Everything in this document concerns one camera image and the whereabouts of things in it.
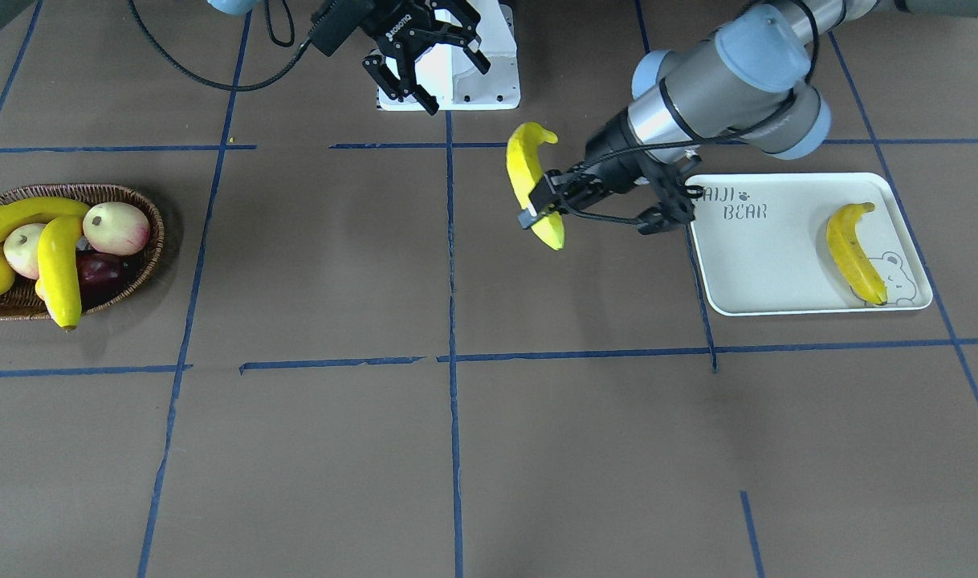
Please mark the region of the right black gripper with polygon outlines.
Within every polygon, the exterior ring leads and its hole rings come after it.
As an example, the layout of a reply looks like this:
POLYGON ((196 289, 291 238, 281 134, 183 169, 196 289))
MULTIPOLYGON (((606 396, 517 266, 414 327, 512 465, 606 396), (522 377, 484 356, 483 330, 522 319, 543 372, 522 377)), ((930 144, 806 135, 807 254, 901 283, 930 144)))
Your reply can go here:
POLYGON ((430 115, 440 103, 419 82, 416 63, 434 45, 461 49, 481 75, 491 63, 477 34, 481 14, 467 1, 376 1, 361 30, 377 44, 378 54, 363 58, 363 68, 393 101, 413 98, 430 115))

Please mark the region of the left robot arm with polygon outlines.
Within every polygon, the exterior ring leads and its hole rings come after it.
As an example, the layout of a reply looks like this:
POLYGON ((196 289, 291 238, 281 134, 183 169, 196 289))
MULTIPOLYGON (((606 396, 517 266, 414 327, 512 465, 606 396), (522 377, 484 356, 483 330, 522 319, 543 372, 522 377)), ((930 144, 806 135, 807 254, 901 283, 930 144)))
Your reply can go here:
POLYGON ((556 136, 520 125, 507 148, 519 223, 550 246, 562 245, 565 214, 640 234, 687 226, 702 197, 685 182, 699 147, 738 140, 779 160, 811 153, 831 124, 811 81, 821 35, 888 10, 978 18, 978 1, 752 1, 691 49, 644 56, 632 102, 571 169, 541 168, 538 146, 556 136))

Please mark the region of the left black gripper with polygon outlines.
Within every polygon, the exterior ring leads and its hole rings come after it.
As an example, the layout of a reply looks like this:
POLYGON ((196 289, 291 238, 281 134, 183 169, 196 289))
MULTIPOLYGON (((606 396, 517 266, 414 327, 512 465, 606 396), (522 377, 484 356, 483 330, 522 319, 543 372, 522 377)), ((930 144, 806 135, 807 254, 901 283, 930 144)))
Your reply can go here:
POLYGON ((666 168, 646 150, 620 154, 621 150, 641 144, 634 135, 627 112, 620 112, 603 125, 585 146, 585 159, 580 164, 560 171, 548 169, 543 176, 517 175, 517 198, 521 212, 517 217, 521 228, 534 228, 540 222, 548 228, 563 228, 556 205, 566 189, 570 207, 588 211, 596 202, 611 194, 628 193, 637 187, 636 181, 647 180, 660 202, 669 201, 672 193, 666 190, 666 168))

